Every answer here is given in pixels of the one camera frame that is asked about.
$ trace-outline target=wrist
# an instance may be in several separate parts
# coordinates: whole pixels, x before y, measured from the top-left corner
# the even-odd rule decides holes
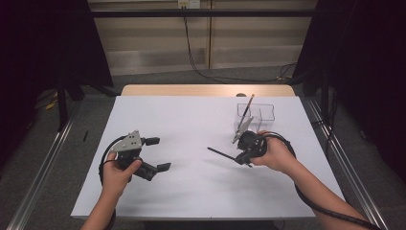
[[[303,168],[304,165],[302,165],[302,163],[295,158],[294,160],[290,161],[289,164],[286,164],[281,172],[293,179],[293,177],[295,177],[297,173],[300,173]]]
[[[115,200],[115,199],[119,199],[120,196],[122,196],[122,193],[118,193],[116,191],[110,191],[108,189],[102,188],[101,189],[101,198],[106,198],[106,199],[111,199],[111,200]]]
[[[289,176],[301,165],[301,163],[293,156],[289,156],[280,162],[279,171]]]

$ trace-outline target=left hand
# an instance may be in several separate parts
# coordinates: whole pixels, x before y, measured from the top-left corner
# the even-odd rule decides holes
[[[114,160],[116,152],[110,152],[107,155],[107,160]],[[136,160],[128,166],[126,170],[121,170],[117,161],[110,161],[103,166],[103,181],[102,181],[102,194],[108,196],[120,197],[123,194],[128,179],[140,168],[142,161]]]

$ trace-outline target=hand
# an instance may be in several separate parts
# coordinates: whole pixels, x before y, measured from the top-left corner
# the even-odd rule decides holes
[[[264,135],[267,131],[260,131],[258,135]],[[268,168],[286,173],[286,169],[293,161],[297,161],[286,145],[279,139],[267,137],[268,150],[262,157],[251,158],[251,162],[256,165],[264,165]]]
[[[103,166],[101,193],[108,196],[120,197],[128,183],[129,177],[140,168],[142,162],[136,160],[123,171],[119,168],[117,161],[114,161],[116,155],[116,152],[110,152],[107,155],[107,160],[112,161],[105,163]]]

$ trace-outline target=aluminum rail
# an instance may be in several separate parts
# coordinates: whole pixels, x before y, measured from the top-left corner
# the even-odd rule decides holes
[[[316,119],[318,119],[318,121],[322,121],[321,108],[317,104],[316,100],[310,99],[308,103]],[[330,126],[322,124],[321,128],[324,135],[326,136],[326,139],[328,139],[331,131]],[[382,230],[388,230],[388,226],[386,225],[385,220],[382,218],[382,215],[380,214],[375,202],[371,198],[364,184],[361,182],[361,179],[356,173],[349,158],[347,157],[346,152],[342,148],[334,133],[332,133],[330,137],[329,145],[331,146],[335,157],[337,158],[341,168],[343,169],[344,174],[346,175],[346,178],[352,187],[352,190],[357,196],[358,201],[360,202],[370,222],[377,225]]]
[[[67,17],[332,17],[347,15],[347,11],[268,10],[268,9],[167,9],[167,10],[92,10],[92,11],[34,11],[42,16]]]
[[[69,119],[68,123],[64,127],[63,130],[59,131],[56,134],[56,138],[49,149],[47,156],[44,159],[44,162],[41,165],[41,168],[39,169],[38,173],[35,176],[35,179],[33,183],[30,186],[29,191],[26,193],[24,196],[23,200],[19,204],[17,210],[14,213],[14,216],[11,219],[11,222],[9,223],[9,226],[7,227],[7,230],[20,230],[24,229],[31,212],[33,211],[33,208],[36,204],[36,201],[38,200],[39,196],[41,195],[42,189],[47,181],[48,175],[51,172],[51,169],[57,159],[57,156],[60,152],[60,149],[63,146],[63,143],[66,140],[66,137],[68,136],[68,133],[71,129],[72,123],[74,118],[77,116],[79,112],[81,102],[75,104],[75,107],[73,108],[72,111],[72,116]]]

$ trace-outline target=cable cord on floor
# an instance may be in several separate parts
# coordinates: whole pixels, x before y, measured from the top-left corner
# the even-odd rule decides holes
[[[185,31],[186,31],[186,39],[188,41],[188,53],[189,53],[189,60],[192,66],[193,71],[198,74],[199,76],[208,79],[208,80],[212,80],[212,81],[217,81],[219,83],[223,83],[223,84],[227,84],[227,82],[223,81],[223,80],[232,80],[232,81],[251,81],[251,82],[272,82],[272,81],[280,81],[282,80],[282,75],[286,74],[286,72],[290,69],[290,67],[296,65],[296,62],[290,63],[290,64],[286,64],[284,65],[282,68],[287,67],[287,69],[284,70],[284,72],[282,72],[282,68],[281,68],[281,75],[277,78],[274,79],[270,79],[270,80],[252,80],[252,79],[239,79],[239,78],[231,78],[231,77],[220,77],[220,76],[207,76],[203,73],[201,73],[196,65],[194,64],[194,60],[193,60],[193,56],[192,56],[192,49],[191,49],[191,43],[189,40],[189,27],[188,27],[188,19],[186,17],[183,18],[184,19],[184,23],[185,23]]]
[[[328,137],[326,140],[326,146],[325,146],[325,156],[328,161],[328,144],[331,141],[332,136],[334,135],[334,121],[335,121],[335,114],[337,113],[338,109],[338,96],[334,92],[332,96],[332,102],[331,102],[331,109],[328,113],[328,121],[327,125],[329,124],[329,132],[328,132]]]

